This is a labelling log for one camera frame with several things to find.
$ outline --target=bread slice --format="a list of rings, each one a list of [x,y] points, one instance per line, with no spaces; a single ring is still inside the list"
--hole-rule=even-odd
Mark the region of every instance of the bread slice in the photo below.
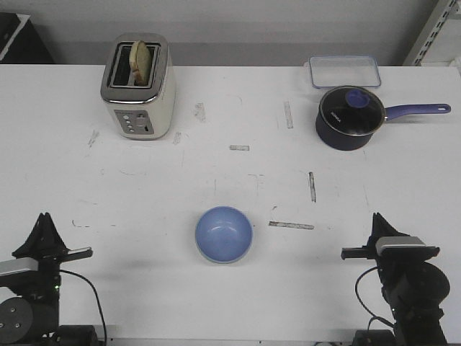
[[[133,43],[129,60],[136,85],[147,85],[151,74],[152,57],[143,41]]]

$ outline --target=container lid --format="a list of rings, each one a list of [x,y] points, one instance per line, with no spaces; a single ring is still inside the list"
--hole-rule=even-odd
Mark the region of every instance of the container lid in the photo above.
[[[380,99],[357,86],[340,86],[326,92],[319,112],[328,126],[348,136],[368,136],[385,119]]]
[[[378,88],[380,73],[372,56],[312,56],[309,65],[310,79],[316,89],[357,85]]]

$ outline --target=toaster control panel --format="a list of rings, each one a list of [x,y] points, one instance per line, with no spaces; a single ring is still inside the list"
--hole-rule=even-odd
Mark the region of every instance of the toaster control panel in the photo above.
[[[153,127],[145,110],[115,110],[123,132],[130,135],[152,135]]]

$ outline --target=toaster button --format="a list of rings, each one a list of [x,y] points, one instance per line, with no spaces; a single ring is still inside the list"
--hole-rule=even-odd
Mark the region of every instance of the toaster button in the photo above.
[[[135,124],[136,126],[143,128],[144,126],[147,125],[147,117],[144,114],[137,115],[135,119]]]

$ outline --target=saucepan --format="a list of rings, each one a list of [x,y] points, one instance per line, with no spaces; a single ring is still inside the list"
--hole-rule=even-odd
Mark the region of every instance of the saucepan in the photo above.
[[[409,114],[448,113],[447,104],[398,105],[384,108],[369,90],[338,86],[324,94],[318,107],[315,128],[332,148],[351,151],[364,146],[386,120]]]

